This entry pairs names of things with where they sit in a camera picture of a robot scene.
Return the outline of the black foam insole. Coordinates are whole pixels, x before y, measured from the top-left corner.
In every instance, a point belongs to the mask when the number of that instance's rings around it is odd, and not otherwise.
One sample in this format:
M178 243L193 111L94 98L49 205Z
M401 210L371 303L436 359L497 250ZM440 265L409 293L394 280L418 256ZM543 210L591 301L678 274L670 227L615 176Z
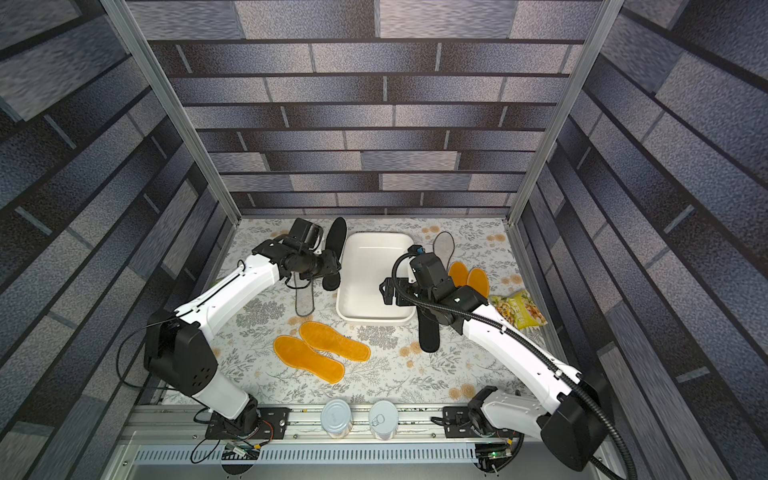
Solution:
M435 353L440 348L440 325L433 314L419 309L418 341L420 349L425 353Z
M347 223L343 217L338 217L332 223L326 238L323 254L327 257L325 266L327 273L322 279L322 287L326 291L335 291L341 283L341 256L347 238Z

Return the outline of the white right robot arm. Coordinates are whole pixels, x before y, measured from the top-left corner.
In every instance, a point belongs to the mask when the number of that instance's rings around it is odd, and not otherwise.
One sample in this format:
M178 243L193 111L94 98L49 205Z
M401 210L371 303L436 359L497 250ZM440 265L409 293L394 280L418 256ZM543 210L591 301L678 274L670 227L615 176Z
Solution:
M486 386L469 401L457 428L486 438L539 439L565 466L581 471L592 465L617 478L596 456L615 432L604 387L528 340L478 290L455 285L441 260L420 245L395 260L379 290L386 304L414 306L420 319L448 326L483 347L532 394Z

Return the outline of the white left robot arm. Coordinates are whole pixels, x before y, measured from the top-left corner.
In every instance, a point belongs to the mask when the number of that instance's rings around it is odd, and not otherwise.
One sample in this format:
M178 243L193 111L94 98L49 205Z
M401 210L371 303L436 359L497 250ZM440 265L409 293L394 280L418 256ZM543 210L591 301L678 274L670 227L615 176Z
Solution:
M144 366L172 388L214 412L231 437L244 438L259 424L258 402L218 368L210 342L237 312L280 282L303 280L334 291L341 283L347 223L339 217L327 232L297 219L286 235L257 245L216 286L173 312L159 310L147 323Z

